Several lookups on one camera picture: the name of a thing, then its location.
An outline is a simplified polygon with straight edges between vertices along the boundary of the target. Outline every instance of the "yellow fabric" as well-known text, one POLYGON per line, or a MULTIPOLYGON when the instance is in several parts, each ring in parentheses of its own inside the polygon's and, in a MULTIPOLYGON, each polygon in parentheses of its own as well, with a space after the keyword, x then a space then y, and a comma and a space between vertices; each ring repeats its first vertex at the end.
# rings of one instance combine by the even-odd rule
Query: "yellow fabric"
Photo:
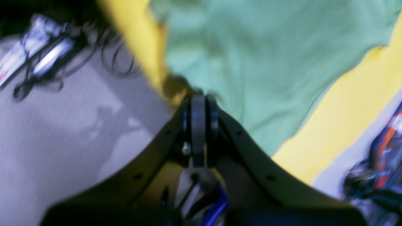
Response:
MULTIPOLYGON (((142 66, 152 86, 166 96, 163 60, 165 29, 148 10, 149 0, 99 0, 142 66)), ((352 71, 325 94, 299 133, 283 144, 273 159, 305 183, 326 168, 370 125, 402 87, 402 21, 391 44, 372 49, 352 71)), ((185 95, 168 95, 173 104, 185 95)))

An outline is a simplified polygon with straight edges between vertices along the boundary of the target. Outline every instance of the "green fabric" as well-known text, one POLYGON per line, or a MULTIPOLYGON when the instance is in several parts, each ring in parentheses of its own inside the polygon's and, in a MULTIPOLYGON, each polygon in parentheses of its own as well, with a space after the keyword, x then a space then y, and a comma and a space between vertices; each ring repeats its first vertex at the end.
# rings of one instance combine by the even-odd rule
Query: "green fabric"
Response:
POLYGON ((152 0, 166 62, 273 155, 342 74, 386 45, 402 0, 152 0))

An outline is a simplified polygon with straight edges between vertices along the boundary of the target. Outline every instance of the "yellow cloth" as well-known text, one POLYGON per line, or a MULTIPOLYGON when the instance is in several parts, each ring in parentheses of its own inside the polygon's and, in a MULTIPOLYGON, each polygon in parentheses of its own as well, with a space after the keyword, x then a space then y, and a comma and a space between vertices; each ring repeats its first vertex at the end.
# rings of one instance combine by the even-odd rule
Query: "yellow cloth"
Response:
MULTIPOLYGON (((167 82, 165 29, 152 17, 149 0, 99 0, 142 66, 152 86, 174 104, 185 95, 167 82)), ((352 71, 325 94, 299 133, 285 142, 273 159, 310 183, 350 146, 402 87, 402 21, 390 46, 372 49, 352 71)))

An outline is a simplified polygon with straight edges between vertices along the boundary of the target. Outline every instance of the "screw hole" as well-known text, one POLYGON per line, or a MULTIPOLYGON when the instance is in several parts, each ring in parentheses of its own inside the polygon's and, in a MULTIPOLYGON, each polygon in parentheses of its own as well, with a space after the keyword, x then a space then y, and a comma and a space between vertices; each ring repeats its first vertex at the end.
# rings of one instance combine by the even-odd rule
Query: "screw hole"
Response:
POLYGON ((272 175, 267 175, 267 176, 265 176, 265 178, 266 178, 268 181, 275 181, 275 180, 276 180, 276 178, 275 178, 274 176, 272 176, 272 175))
POLYGON ((133 176, 133 180, 135 180, 135 181, 138 181, 138 180, 140 180, 141 178, 142 178, 142 174, 141 174, 141 173, 136 174, 136 175, 133 176))

